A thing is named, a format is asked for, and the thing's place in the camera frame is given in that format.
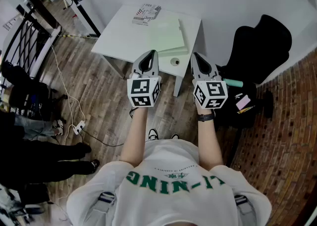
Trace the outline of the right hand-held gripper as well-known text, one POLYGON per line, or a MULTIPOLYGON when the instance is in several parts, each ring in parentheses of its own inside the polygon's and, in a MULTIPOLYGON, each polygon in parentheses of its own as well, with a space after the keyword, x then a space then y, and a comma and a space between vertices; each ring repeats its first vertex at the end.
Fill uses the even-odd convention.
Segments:
POLYGON ((216 65, 198 52, 191 54, 190 61, 194 77, 194 99, 202 109, 220 109, 228 98, 228 91, 216 65))

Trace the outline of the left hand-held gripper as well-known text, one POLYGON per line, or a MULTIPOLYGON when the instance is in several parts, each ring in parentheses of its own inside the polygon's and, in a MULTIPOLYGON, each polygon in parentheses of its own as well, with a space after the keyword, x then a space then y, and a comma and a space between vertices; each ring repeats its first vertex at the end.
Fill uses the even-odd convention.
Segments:
POLYGON ((127 79, 127 95, 132 107, 153 107, 161 92, 159 59, 156 50, 142 54, 132 66, 127 79))

